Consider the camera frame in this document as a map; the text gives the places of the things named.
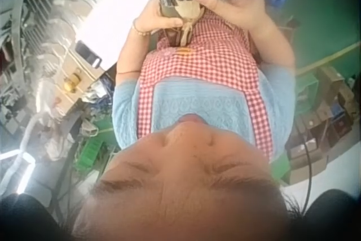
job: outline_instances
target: dark hair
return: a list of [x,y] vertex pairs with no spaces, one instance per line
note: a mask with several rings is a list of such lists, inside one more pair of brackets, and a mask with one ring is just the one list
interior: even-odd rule
[[[245,189],[245,193],[256,197],[253,201],[256,206],[248,207],[248,211],[254,208],[255,211],[250,212],[252,212],[253,217],[257,217],[261,222],[252,232],[252,236],[256,237],[252,238],[252,241],[301,240],[304,232],[303,219],[300,206],[294,200],[284,199],[278,187],[260,183],[256,186],[250,185],[248,189]],[[67,230],[71,233],[72,240],[97,240],[92,233],[94,227],[89,227],[86,215],[81,214],[86,212],[84,208],[86,208],[86,204],[72,212],[67,222]]]

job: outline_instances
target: finger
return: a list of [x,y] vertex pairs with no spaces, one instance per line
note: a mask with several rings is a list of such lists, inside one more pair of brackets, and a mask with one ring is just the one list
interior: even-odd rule
[[237,16],[237,8],[223,0],[194,0],[207,7],[211,11],[218,14],[220,17],[232,22]]
[[183,20],[181,18],[159,17],[157,21],[157,28],[160,29],[179,28],[183,26]]

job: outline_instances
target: bracelet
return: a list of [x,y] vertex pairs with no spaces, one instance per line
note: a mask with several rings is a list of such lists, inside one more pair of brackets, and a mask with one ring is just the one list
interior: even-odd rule
[[135,27],[135,21],[136,21],[136,19],[133,20],[133,23],[132,23],[132,25],[131,25],[131,28],[132,28],[133,30],[135,30],[135,32],[136,32],[138,35],[145,37],[145,36],[148,36],[148,35],[151,34],[151,32],[142,32],[142,31],[137,30],[137,28]]

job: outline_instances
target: white surface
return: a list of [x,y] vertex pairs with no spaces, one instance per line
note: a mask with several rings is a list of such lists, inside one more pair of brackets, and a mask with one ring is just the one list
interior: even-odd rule
[[[327,169],[312,178],[309,205],[323,192],[330,189],[342,190],[357,198],[360,194],[360,151],[361,143],[349,149],[342,156],[327,165]],[[301,207],[306,199],[308,180],[293,186],[283,187],[286,196],[294,199]]]
[[133,20],[148,0],[103,0],[88,16],[77,33],[94,53],[103,59],[101,67],[108,70],[119,56]]

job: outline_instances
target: gingham apron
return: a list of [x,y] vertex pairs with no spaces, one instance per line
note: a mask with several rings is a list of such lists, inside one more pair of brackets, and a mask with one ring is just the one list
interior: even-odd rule
[[169,47],[168,39],[160,36],[157,50],[148,54],[140,73],[138,138],[151,132],[156,84],[172,76],[196,78],[243,92],[256,147],[268,159],[272,157],[272,135],[259,92],[258,69],[244,31],[207,10],[195,25],[192,42],[187,47]]

